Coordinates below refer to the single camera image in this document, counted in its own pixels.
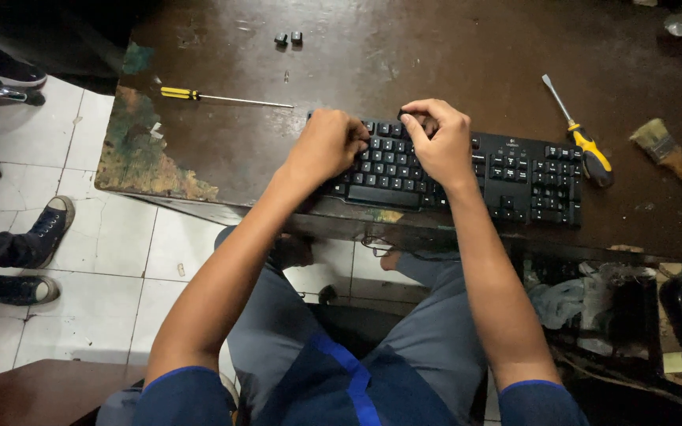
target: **person's left hand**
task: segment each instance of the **person's left hand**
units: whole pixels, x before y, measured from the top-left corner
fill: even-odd
[[[299,135],[283,167],[314,188],[352,166],[367,149],[370,133],[359,119],[339,110],[317,109]]]

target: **screwdriver shaft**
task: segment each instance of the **screwdriver shaft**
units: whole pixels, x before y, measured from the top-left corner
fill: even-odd
[[[202,95],[201,93],[199,94],[199,97],[200,98],[209,98],[209,99],[219,99],[221,101],[244,102],[244,103],[252,104],[252,105],[274,106],[274,107],[278,107],[278,108],[293,108],[293,105],[276,104],[273,102],[251,101],[249,99],[225,98],[222,96]]]
[[[570,114],[568,113],[568,110],[564,107],[562,100],[559,98],[559,95],[557,95],[557,91],[554,90],[554,86],[552,86],[552,80],[549,78],[549,76],[544,74],[543,77],[541,77],[541,80],[543,80],[543,82],[552,91],[552,94],[554,95],[554,99],[557,99],[557,103],[559,104],[559,108],[562,108],[562,113],[564,114],[564,118],[566,118],[569,123],[571,121],[573,121],[572,117],[570,117]]]

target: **forearm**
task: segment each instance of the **forearm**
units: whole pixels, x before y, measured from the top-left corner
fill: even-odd
[[[220,347],[249,300],[276,236],[312,189],[293,182],[283,168],[276,172],[165,318],[149,355],[147,383],[186,365],[217,371]]]
[[[541,325],[477,186],[447,191],[447,195],[470,310],[498,388],[530,379],[558,383]]]

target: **space bar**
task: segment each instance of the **space bar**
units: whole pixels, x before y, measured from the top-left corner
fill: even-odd
[[[390,204],[393,206],[420,207],[420,195],[413,192],[392,191],[373,187],[352,185],[348,189],[349,201],[363,201],[372,204]]]

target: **white tile floor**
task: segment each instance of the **white tile floor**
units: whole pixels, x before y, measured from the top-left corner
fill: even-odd
[[[28,231],[55,194],[77,213],[47,270],[0,268],[62,286],[49,305],[0,305],[0,372],[46,358],[144,364],[222,226],[94,189],[113,99],[53,77],[43,92],[43,107],[0,107],[0,232]],[[318,241],[313,253],[316,265],[286,272],[305,300],[333,285],[343,303],[404,315],[427,295],[359,243]],[[221,369],[235,376],[227,347]]]

